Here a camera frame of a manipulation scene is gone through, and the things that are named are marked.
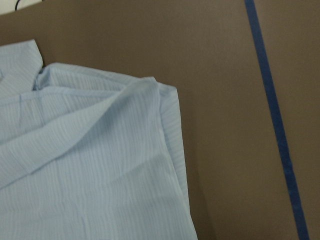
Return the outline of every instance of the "shirt collar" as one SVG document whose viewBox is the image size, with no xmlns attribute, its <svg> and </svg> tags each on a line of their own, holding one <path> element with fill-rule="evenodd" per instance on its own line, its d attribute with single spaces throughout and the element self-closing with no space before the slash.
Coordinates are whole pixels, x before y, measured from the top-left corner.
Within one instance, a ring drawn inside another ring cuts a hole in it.
<svg viewBox="0 0 320 240">
<path fill-rule="evenodd" d="M 34 39 L 0 46 L 0 99 L 32 91 L 42 66 Z"/>
</svg>

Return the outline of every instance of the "light blue fabric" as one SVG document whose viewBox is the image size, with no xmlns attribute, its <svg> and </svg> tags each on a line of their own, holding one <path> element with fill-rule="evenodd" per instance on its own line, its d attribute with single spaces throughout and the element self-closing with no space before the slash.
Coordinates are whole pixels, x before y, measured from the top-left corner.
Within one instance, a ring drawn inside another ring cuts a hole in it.
<svg viewBox="0 0 320 240">
<path fill-rule="evenodd" d="M 196 240 L 177 89 L 0 46 L 0 240 Z"/>
</svg>

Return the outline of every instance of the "brown cardboard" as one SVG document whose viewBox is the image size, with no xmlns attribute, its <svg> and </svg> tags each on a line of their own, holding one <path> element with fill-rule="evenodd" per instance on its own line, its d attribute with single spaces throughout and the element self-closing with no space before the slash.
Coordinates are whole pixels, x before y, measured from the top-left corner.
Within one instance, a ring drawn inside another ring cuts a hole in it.
<svg viewBox="0 0 320 240">
<path fill-rule="evenodd" d="M 320 239 L 320 3 L 256 0 L 310 238 Z M 242 0 L 47 0 L 0 16 L 0 45 L 45 65 L 177 87 L 199 240 L 297 240 Z"/>
</svg>

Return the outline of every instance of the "tape strip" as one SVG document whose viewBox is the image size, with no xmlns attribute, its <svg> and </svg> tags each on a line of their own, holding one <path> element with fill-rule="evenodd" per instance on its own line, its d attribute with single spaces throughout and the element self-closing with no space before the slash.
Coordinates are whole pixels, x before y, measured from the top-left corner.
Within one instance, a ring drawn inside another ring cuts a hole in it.
<svg viewBox="0 0 320 240">
<path fill-rule="evenodd" d="M 281 157 L 283 172 L 286 180 L 286 186 L 290 196 L 291 206 L 293 210 L 294 220 L 298 236 L 300 240 L 309 240 L 307 224 L 304 216 L 304 211 L 301 205 L 298 185 L 293 170 L 293 165 L 290 159 L 289 148 L 286 138 L 286 133 L 280 113 L 280 108 L 276 96 L 276 91 L 269 67 L 268 57 L 265 49 L 262 32 L 259 25 L 258 15 L 254 0 L 245 0 L 245 6 L 251 32 L 254 40 L 255 50 L 259 61 L 260 71 L 262 75 L 264 90 L 266 93 L 269 109 L 271 113 L 273 128 L 276 136 L 276 141 Z"/>
</svg>

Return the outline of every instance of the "pinstripe fabric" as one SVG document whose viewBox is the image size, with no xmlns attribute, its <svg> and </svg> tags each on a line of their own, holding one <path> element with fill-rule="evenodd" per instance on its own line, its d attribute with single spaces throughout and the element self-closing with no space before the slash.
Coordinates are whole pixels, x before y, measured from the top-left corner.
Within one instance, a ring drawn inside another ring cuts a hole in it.
<svg viewBox="0 0 320 240">
<path fill-rule="evenodd" d="M 41 67 L 0 47 L 0 239 L 196 240 L 177 89 Z"/>
</svg>

